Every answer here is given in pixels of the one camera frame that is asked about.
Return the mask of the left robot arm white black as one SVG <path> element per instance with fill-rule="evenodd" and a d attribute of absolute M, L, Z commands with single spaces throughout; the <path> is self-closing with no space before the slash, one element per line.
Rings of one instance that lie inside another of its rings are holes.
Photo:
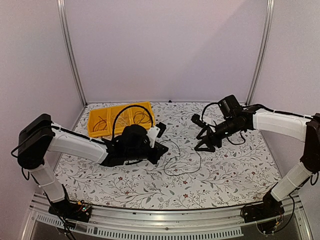
<path fill-rule="evenodd" d="M 155 165 L 168 151 L 156 141 L 166 128 L 162 122 L 150 129 L 132 124 L 111 140 L 97 140 L 55 124 L 51 116 L 44 113 L 19 133 L 18 145 L 11 155 L 35 178 L 49 200 L 55 203 L 55 209 L 63 217 L 70 217 L 75 211 L 74 205 L 67 200 L 63 185 L 47 166 L 44 160 L 47 152 L 80 157 L 104 167 L 122 166 L 134 160 L 147 160 Z"/>

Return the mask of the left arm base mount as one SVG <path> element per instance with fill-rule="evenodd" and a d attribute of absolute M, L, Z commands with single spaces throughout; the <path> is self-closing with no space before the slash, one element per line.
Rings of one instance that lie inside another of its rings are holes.
<path fill-rule="evenodd" d="M 52 202 L 48 200 L 50 207 L 48 212 L 61 219 L 75 220 L 88 223 L 92 213 L 92 204 L 83 200 L 72 202 L 66 196 L 62 201 Z"/>

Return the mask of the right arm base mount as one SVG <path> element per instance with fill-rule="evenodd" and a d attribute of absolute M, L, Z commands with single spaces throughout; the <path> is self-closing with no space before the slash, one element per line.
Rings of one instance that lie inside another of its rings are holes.
<path fill-rule="evenodd" d="M 282 201 L 275 200 L 269 193 L 262 198 L 262 203 L 246 204 L 240 210 L 245 223 L 256 222 L 257 229 L 264 235 L 274 234 L 284 220 Z"/>

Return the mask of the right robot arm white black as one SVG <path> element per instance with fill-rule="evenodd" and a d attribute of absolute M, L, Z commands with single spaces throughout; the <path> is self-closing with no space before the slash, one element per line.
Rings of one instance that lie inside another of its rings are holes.
<path fill-rule="evenodd" d="M 269 218 L 278 210 L 278 203 L 298 189 L 312 175 L 320 173 L 320 115 L 301 115 L 270 109 L 262 104 L 242 106 L 232 94 L 216 102 L 224 121 L 216 124 L 204 113 L 194 114 L 191 121 L 201 128 L 196 151 L 215 152 L 223 139 L 235 133 L 267 131 L 304 143 L 299 162 L 263 197 L 258 213 Z"/>

